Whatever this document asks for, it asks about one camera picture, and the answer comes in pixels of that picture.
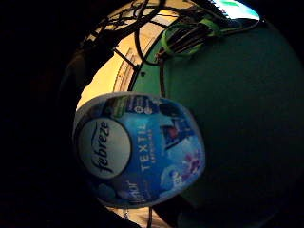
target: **blue label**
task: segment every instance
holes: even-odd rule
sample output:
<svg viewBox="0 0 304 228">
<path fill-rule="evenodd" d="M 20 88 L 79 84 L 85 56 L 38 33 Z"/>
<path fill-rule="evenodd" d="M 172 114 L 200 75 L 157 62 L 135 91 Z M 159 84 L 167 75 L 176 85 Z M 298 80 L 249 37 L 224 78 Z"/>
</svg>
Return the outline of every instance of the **blue label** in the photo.
<svg viewBox="0 0 304 228">
<path fill-rule="evenodd" d="M 137 208 L 167 200 L 205 166 L 189 112 L 149 95 L 100 100 L 77 123 L 74 144 L 90 187 L 107 206 Z"/>
</svg>

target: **black wire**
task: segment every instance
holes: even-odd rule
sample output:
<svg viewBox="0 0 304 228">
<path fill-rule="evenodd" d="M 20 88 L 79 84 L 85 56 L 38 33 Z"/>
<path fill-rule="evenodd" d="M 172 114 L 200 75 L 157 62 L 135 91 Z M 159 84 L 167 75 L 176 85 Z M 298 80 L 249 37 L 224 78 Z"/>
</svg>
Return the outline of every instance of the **black wire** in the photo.
<svg viewBox="0 0 304 228">
<path fill-rule="evenodd" d="M 164 85 L 164 60 L 162 58 L 158 61 L 160 66 L 160 89 L 161 89 L 161 96 L 165 97 L 165 85 Z"/>
<path fill-rule="evenodd" d="M 146 9 L 147 7 L 147 4 L 148 4 L 148 0 L 145 0 L 142 4 L 142 8 L 139 12 L 139 15 L 138 15 L 138 18 L 137 20 L 141 20 L 142 19 L 142 16 L 143 16 L 143 13 L 144 13 L 144 10 Z M 150 65 L 150 66 L 158 66 L 159 64 L 158 63 L 152 63 L 152 62 L 149 62 L 147 59 L 144 58 L 143 56 L 143 52 L 142 52 L 142 47 L 141 47 L 141 41 L 140 41 L 140 28 L 136 29 L 134 31 L 134 42 L 135 42 L 135 47 L 136 47 L 136 50 L 138 52 L 138 55 L 140 56 L 141 60 L 147 64 L 147 65 Z"/>
<path fill-rule="evenodd" d="M 149 207 L 149 215 L 148 215 L 148 222 L 146 223 L 146 228 L 151 228 L 152 226 L 152 207 Z"/>
<path fill-rule="evenodd" d="M 118 51 L 116 48 L 113 48 L 113 51 L 119 56 L 121 56 L 127 63 L 129 63 L 134 71 L 137 70 L 137 67 L 128 58 L 126 58 L 120 51 Z"/>
<path fill-rule="evenodd" d="M 143 25 L 145 25 L 150 20 L 152 20 L 152 18 L 155 17 L 161 11 L 161 9 L 164 7 L 165 3 L 166 3 L 166 0 L 160 0 L 159 4 L 148 15 L 144 16 L 140 20 L 137 20 L 135 23 L 133 23 L 125 28 L 116 30 L 115 33 L 117 33 L 117 34 L 114 34 L 114 37 L 116 39 L 122 40 L 124 37 L 132 34 L 135 30 L 141 28 Z M 143 11 L 145 9 L 145 7 L 143 7 L 144 5 L 145 4 L 143 4 L 142 8 L 141 8 L 142 15 L 143 15 Z"/>
</svg>

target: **dark background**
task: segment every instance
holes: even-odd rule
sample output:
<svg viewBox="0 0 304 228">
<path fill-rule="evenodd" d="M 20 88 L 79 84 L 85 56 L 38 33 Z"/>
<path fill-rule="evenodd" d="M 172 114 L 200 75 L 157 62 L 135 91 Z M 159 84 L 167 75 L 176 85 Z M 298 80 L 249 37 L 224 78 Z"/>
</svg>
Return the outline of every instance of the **dark background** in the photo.
<svg viewBox="0 0 304 228">
<path fill-rule="evenodd" d="M 1 1 L 0 227 L 127 227 L 87 193 L 70 158 L 68 124 L 54 118 L 73 51 L 104 15 L 126 2 Z M 242 2 L 272 22 L 303 61 L 299 1 Z M 302 191 L 303 182 L 270 226 L 300 227 Z"/>
</svg>

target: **febreze logo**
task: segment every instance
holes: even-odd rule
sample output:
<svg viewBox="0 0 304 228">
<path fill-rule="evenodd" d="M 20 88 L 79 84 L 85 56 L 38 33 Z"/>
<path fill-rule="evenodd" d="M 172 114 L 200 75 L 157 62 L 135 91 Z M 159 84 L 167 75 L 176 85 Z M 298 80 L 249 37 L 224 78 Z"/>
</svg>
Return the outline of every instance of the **febreze logo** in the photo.
<svg viewBox="0 0 304 228">
<path fill-rule="evenodd" d="M 101 122 L 100 124 L 96 123 L 96 127 L 91 139 L 91 147 L 94 151 L 94 155 L 96 155 L 92 157 L 92 164 L 101 172 L 105 171 L 113 173 L 113 170 L 110 169 L 110 165 L 108 163 L 106 151 L 106 139 L 109 134 L 110 131 L 107 122 Z"/>
<path fill-rule="evenodd" d="M 131 143 L 120 123 L 99 118 L 87 123 L 80 132 L 78 151 L 91 174 L 101 179 L 111 179 L 126 167 Z"/>
</svg>

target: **product label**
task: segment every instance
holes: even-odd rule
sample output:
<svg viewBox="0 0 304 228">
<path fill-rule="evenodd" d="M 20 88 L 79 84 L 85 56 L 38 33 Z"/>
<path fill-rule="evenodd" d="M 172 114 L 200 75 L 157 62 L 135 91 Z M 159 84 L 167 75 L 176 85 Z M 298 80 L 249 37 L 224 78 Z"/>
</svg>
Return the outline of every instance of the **product label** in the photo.
<svg viewBox="0 0 304 228">
<path fill-rule="evenodd" d="M 78 148 L 86 169 L 101 179 L 120 174 L 131 153 L 131 143 L 124 128 L 106 118 L 92 120 L 84 126 L 79 134 Z"/>
<path fill-rule="evenodd" d="M 133 93 L 99 99 L 78 118 L 74 145 L 103 204 L 150 206 L 199 177 L 203 142 L 183 106 Z"/>
</svg>

